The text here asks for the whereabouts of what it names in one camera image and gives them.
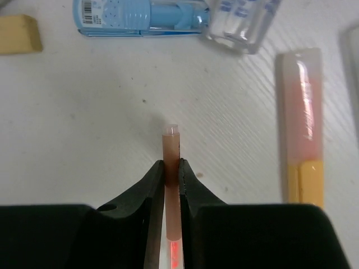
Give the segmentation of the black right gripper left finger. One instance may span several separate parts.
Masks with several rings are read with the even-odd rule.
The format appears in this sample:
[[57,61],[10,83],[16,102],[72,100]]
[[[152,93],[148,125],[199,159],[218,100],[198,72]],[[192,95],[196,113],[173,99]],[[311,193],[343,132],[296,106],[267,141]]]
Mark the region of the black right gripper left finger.
[[164,162],[128,190],[88,213],[81,268],[158,268],[164,210]]

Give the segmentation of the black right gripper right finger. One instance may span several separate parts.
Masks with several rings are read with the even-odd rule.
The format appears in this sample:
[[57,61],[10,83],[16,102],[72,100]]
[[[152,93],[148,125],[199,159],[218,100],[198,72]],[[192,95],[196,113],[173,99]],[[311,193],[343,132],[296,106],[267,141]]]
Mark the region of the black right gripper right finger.
[[204,207],[223,205],[225,202],[199,181],[186,159],[181,159],[179,162],[178,180],[183,266],[196,268],[204,262],[202,228],[205,225],[205,219],[200,211]]

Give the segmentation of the brown orange slim pen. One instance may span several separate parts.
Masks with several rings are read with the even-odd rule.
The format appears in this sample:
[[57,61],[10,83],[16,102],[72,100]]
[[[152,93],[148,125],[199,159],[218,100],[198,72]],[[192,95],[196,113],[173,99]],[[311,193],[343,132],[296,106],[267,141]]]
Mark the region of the brown orange slim pen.
[[162,150],[165,175],[165,224],[170,268],[183,268],[181,207],[178,169],[180,164],[180,131],[176,124],[164,127]]

